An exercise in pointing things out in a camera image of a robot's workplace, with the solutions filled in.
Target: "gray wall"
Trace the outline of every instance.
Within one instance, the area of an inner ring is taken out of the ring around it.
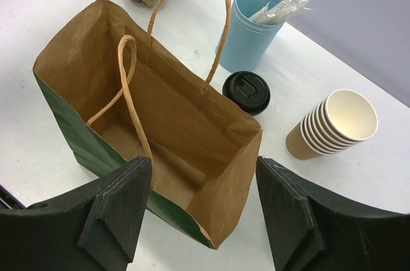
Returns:
[[[314,0],[290,23],[410,106],[410,0]]]

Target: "paper bag handle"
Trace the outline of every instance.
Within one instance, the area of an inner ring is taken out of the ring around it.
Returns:
[[[158,1],[158,4],[155,6],[155,9],[154,9],[154,11],[151,15],[151,19],[149,20],[147,34],[148,34],[148,42],[149,42],[149,47],[150,48],[152,48],[152,28],[154,27],[154,21],[155,21],[156,15],[158,13],[158,10],[161,7],[163,2],[164,2],[164,0],[159,0]],[[224,30],[222,31],[222,36],[221,36],[221,39],[220,39],[217,55],[215,56],[215,60],[213,61],[211,71],[209,72],[209,74],[208,74],[208,76],[205,80],[205,84],[202,88],[202,91],[201,91],[202,94],[206,94],[206,92],[208,91],[209,84],[211,83],[211,80],[212,80],[215,72],[217,71],[219,60],[220,60],[220,57],[222,56],[222,51],[224,50],[226,39],[227,39],[227,36],[228,36],[230,20],[231,20],[231,0],[225,0],[225,6],[226,6],[226,18],[225,18]]]
[[[126,70],[124,68],[124,47],[127,44],[127,42],[130,42],[131,44],[131,67],[129,68],[128,76],[126,76]],[[145,135],[144,129],[142,129],[140,119],[136,114],[133,99],[131,97],[131,93],[129,91],[128,86],[129,82],[131,82],[131,79],[134,76],[136,65],[136,41],[135,38],[130,35],[125,35],[120,40],[120,43],[118,45],[118,65],[120,69],[122,88],[114,96],[114,98],[105,107],[103,107],[100,110],[100,112],[91,117],[86,124],[88,126],[91,126],[93,122],[95,122],[99,117],[101,117],[105,112],[107,112],[118,101],[118,99],[120,99],[121,95],[124,94],[129,114],[131,116],[131,120],[133,121],[136,133],[141,141],[142,148],[146,153],[147,157],[149,157],[152,160],[151,148],[149,147],[148,139]]]

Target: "paper bag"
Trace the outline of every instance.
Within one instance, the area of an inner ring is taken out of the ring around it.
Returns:
[[[78,163],[103,176],[149,156],[147,209],[217,249],[242,214],[262,129],[209,85],[231,1],[206,81],[151,37],[162,2],[148,32],[116,4],[94,2],[50,41],[33,71]]]

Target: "cup rim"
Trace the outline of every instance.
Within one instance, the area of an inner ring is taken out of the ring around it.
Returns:
[[[331,133],[331,134],[334,135],[338,140],[340,140],[341,142],[343,142],[343,143],[345,143],[345,144],[356,144],[357,141],[352,141],[352,140],[349,140],[348,138],[342,137],[341,134],[335,132],[335,131],[333,130],[333,128],[327,123],[326,115],[325,115],[325,112],[324,112],[324,107],[325,107],[325,106],[324,106],[324,103],[325,103],[325,101],[322,101],[322,102],[320,103],[320,105],[319,105],[319,107],[320,107],[319,110],[320,110],[320,116],[322,116],[322,120],[323,120],[324,127],[326,128],[326,131],[328,132],[327,134]]]
[[[233,0],[233,4],[234,4],[234,12],[236,12],[237,11],[237,15],[238,15],[238,19],[241,19],[241,21],[244,23],[244,24],[246,24],[246,25],[248,25],[248,26],[250,26],[250,27],[252,27],[252,28],[263,28],[263,30],[262,31],[265,31],[265,29],[276,29],[276,27],[277,26],[282,26],[284,23],[285,23],[285,21],[286,20],[283,20],[283,21],[281,21],[281,22],[279,22],[279,23],[277,23],[277,24],[260,24],[260,23],[256,23],[256,22],[253,22],[252,20],[250,20],[249,18],[247,18],[242,12],[241,12],[241,10],[239,9],[239,6],[238,6],[238,3],[237,3],[237,0]]]
[[[314,114],[315,114],[314,122],[315,122],[315,125],[318,126],[320,128],[320,130],[322,130],[322,132],[325,134],[325,136],[326,136],[325,139],[328,142],[331,140],[333,144],[339,144],[342,147],[352,147],[353,145],[355,145],[356,143],[354,143],[354,142],[347,143],[345,141],[342,141],[343,139],[338,140],[338,139],[332,137],[327,132],[327,130],[325,129],[326,125],[323,125],[322,122],[320,121],[320,118],[319,118],[319,114],[321,114],[321,112],[320,112],[321,111],[321,107],[320,107],[321,105],[322,105],[322,103],[318,104],[316,106],[316,108],[314,109]]]
[[[325,150],[329,150],[331,152],[341,152],[344,151],[346,148],[348,147],[344,147],[344,146],[338,146],[338,145],[334,145],[332,143],[330,143],[328,140],[326,140],[318,131],[315,131],[315,127],[316,125],[314,125],[314,118],[313,118],[313,110],[309,112],[309,114],[307,115],[307,129],[310,130],[311,132],[311,136],[313,137],[313,140],[323,149]],[[325,141],[327,144],[329,145],[333,145],[333,146],[328,146],[325,143],[323,143],[319,137]]]
[[[376,120],[376,125],[375,125],[375,128],[374,128],[374,130],[373,130],[373,133],[372,133],[370,136],[367,136],[367,137],[365,137],[365,138],[354,138],[354,137],[351,137],[351,136],[349,136],[349,135],[346,135],[345,133],[341,133],[341,131],[339,131],[339,129],[336,127],[336,125],[335,125],[334,122],[332,121],[332,118],[330,117],[329,112],[328,112],[329,99],[330,99],[335,93],[341,92],[341,91],[349,91],[349,92],[352,92],[352,93],[354,93],[354,94],[360,96],[360,97],[361,97],[362,99],[364,99],[364,100],[367,102],[367,104],[371,107],[371,109],[372,109],[372,111],[373,111],[373,114],[374,114],[374,117],[375,117],[375,120]],[[337,130],[338,132],[340,132],[340,135],[343,135],[346,139],[352,140],[352,141],[354,141],[354,142],[363,142],[363,141],[368,140],[368,139],[371,138],[374,134],[376,134],[377,129],[379,128],[379,118],[378,118],[378,116],[377,116],[377,112],[376,112],[375,108],[373,107],[373,105],[370,103],[370,101],[369,101],[365,96],[363,96],[362,94],[358,93],[358,92],[355,91],[355,90],[350,90],[350,89],[348,89],[348,88],[341,88],[341,89],[338,89],[338,90],[333,91],[329,96],[327,96],[327,98],[326,98],[325,101],[324,101],[324,111],[325,111],[326,117],[327,117],[327,119],[329,120],[331,126],[332,126],[335,130]]]
[[[304,119],[304,127],[305,127],[304,129],[305,129],[306,139],[310,142],[311,145],[313,145],[316,149],[326,154],[335,153],[334,151],[327,150],[326,148],[323,148],[322,146],[320,146],[320,144],[318,144],[318,142],[313,138],[313,136],[309,132],[310,128],[309,128],[309,115],[308,114],[305,116],[305,119]]]
[[[301,133],[302,138],[303,138],[303,141],[305,141],[306,145],[307,145],[312,151],[314,151],[314,152],[317,153],[317,154],[321,154],[322,156],[327,156],[328,154],[330,154],[330,153],[325,153],[325,152],[322,152],[322,151],[318,151],[316,148],[314,148],[314,147],[308,142],[308,140],[306,139],[305,133],[304,133],[304,131],[303,131],[303,124],[305,123],[305,121],[306,121],[306,116],[305,116],[305,117],[302,119],[302,121],[300,122],[300,133]]]

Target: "light blue container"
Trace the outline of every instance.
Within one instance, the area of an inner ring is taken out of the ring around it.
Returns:
[[[266,49],[283,26],[284,21],[268,26],[248,18],[266,6],[271,9],[282,0],[234,0],[231,28],[220,59],[220,64],[230,72],[252,71]]]

